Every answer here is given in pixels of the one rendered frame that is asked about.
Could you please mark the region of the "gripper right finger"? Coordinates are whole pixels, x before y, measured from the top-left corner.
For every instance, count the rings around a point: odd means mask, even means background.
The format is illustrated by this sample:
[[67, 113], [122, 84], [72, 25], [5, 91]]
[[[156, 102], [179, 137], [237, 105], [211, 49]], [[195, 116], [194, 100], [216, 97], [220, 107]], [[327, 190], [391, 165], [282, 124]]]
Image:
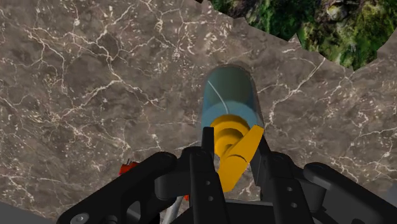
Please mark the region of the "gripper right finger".
[[298, 167], [264, 138], [250, 166], [276, 224], [397, 224], [397, 207], [326, 164]]

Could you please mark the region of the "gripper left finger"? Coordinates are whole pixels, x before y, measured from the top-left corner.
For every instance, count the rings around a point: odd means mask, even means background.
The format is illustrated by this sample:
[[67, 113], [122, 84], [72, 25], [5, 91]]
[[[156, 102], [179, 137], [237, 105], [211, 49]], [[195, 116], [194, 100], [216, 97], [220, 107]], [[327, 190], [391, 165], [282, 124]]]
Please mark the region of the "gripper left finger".
[[153, 154], [63, 212], [57, 224], [155, 224], [185, 195], [191, 217], [181, 224], [230, 224], [213, 154], [214, 129], [206, 127], [201, 146], [185, 148], [180, 157]]

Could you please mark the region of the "blue spray bottle yellow nozzle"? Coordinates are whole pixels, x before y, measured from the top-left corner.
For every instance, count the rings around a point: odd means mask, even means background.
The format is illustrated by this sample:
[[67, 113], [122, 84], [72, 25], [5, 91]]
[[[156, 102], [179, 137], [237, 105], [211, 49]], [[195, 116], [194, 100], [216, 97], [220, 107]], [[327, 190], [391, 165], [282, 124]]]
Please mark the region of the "blue spray bottle yellow nozzle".
[[214, 154], [224, 192], [233, 190], [263, 137], [256, 87], [250, 73], [235, 64], [212, 69], [204, 82], [201, 128], [214, 129]]

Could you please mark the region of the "robot stand green mossy pattern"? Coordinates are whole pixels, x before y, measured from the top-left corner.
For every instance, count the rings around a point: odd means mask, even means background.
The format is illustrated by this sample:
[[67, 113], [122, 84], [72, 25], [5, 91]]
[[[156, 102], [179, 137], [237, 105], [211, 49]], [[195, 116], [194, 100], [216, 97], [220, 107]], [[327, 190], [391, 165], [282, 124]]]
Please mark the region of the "robot stand green mossy pattern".
[[297, 36], [303, 49], [353, 70], [375, 60], [397, 29], [397, 0], [207, 1], [283, 40]]

